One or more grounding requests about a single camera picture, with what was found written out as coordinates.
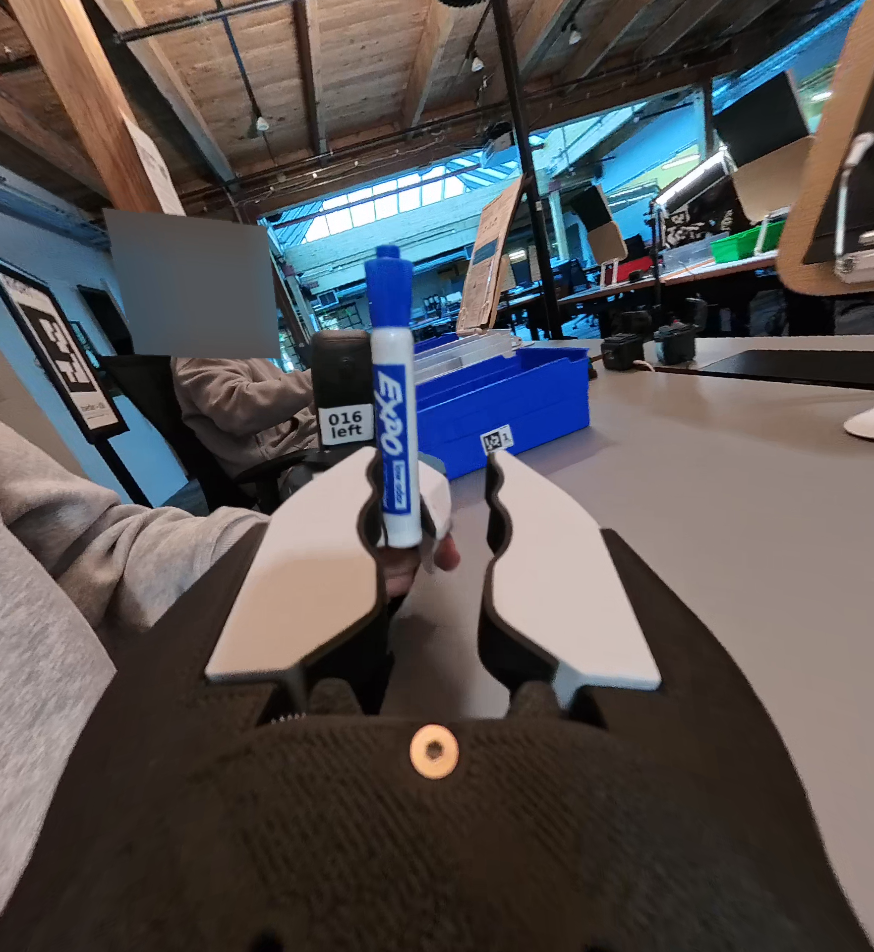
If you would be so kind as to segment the wooden workbench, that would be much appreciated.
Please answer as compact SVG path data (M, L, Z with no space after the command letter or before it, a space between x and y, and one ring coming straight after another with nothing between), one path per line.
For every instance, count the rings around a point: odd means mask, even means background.
M562 325L583 316L600 337L641 332L648 339L661 327L694 327L701 337L757 335L754 303L762 292L778 292L776 252L726 263L714 260L689 268L662 270L645 259L624 281L574 292L559 303Z

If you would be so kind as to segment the black desk mat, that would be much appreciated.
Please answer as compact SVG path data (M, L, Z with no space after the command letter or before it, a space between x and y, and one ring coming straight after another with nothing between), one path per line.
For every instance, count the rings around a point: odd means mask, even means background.
M874 351L742 351L692 373L874 391Z

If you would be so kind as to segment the cardboard sheet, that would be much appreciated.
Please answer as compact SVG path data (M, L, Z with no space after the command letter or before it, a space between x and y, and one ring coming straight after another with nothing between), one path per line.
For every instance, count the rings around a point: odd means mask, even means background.
M808 134L733 172L740 206L752 224L761 223L778 209L796 204L814 141L815 137Z

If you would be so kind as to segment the black battery device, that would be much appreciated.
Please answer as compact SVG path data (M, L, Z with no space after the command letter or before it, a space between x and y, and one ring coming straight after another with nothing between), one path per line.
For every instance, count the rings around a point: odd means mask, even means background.
M654 334L657 364L676 366L693 363L697 355L699 327L690 321L673 319Z
M645 363L644 335L638 332L622 332L600 341L600 357L603 365L612 371L627 371Z

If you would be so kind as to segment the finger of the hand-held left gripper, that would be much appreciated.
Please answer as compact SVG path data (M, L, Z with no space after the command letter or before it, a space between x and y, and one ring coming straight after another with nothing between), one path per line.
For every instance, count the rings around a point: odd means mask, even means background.
M429 457L419 458L418 473L420 563L426 573L435 573L445 541L452 538L451 487L441 467L433 466Z

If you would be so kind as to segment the blue whiteboard marker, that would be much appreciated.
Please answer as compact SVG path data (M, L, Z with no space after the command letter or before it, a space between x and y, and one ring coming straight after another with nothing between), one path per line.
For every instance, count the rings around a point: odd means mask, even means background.
M409 323L413 266L385 244L365 262L372 325L375 432L382 463L383 529L388 546L411 549L422 539L414 337Z

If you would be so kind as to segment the black sign stand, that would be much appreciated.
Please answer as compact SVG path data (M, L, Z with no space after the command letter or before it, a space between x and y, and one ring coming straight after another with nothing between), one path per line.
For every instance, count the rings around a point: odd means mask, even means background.
M131 502L135 505L153 508L153 504L140 486L136 477L130 471L117 448L113 445L119 438L118 434L99 438L96 443L96 449L104 459L110 472L121 485L123 491L129 496Z

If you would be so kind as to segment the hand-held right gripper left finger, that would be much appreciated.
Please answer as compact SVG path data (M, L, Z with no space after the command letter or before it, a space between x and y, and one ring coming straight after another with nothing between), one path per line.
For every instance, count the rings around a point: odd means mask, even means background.
M358 449L271 515L206 664L210 683L278 684L302 709L316 684L339 679L365 713L381 711L391 650L378 468L375 449Z

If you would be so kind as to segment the black metal pole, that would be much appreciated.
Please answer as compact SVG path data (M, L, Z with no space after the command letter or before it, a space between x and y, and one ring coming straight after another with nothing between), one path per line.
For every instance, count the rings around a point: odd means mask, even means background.
M562 340L562 321L551 267L547 230L538 194L537 174L531 154L528 126L524 116L524 85L521 80L514 31L506 1L491 1L495 32L502 60L505 91L524 177L524 192L538 255L545 328L550 340Z

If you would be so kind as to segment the person's left forearm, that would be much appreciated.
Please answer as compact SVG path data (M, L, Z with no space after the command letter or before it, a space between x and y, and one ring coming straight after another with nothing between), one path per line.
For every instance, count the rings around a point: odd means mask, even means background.
M268 522L246 509L198 517L124 504L0 422L0 637L145 630Z

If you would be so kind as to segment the blue plastic bin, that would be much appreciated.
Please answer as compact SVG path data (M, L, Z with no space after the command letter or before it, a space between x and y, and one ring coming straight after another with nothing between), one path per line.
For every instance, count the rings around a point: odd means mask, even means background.
M586 348L525 348L495 356L417 388L419 451L453 480L487 456L522 453L589 426Z

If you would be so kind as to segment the framed black-white tag sign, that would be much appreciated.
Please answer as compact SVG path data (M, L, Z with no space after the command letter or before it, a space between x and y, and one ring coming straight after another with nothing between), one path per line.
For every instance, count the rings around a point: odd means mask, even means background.
M0 297L86 442L97 446L127 433L50 287L0 258Z

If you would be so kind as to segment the black monitor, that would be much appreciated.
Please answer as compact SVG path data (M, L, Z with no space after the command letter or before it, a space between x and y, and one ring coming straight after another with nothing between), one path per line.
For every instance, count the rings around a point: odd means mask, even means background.
M737 170L810 133L797 90L786 72L716 113L714 129Z

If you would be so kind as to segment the wooden post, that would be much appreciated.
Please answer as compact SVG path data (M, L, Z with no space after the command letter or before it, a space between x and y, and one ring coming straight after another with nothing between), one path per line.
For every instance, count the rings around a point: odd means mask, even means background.
M113 208L161 212L121 114L133 118L79 1L11 1L14 18L56 90Z

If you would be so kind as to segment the tilted wooden board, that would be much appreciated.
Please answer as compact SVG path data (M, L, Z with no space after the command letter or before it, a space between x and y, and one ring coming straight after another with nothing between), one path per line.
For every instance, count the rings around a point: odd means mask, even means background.
M524 193L524 179L520 174L480 214L456 324L458 336L481 334L495 324L504 244Z

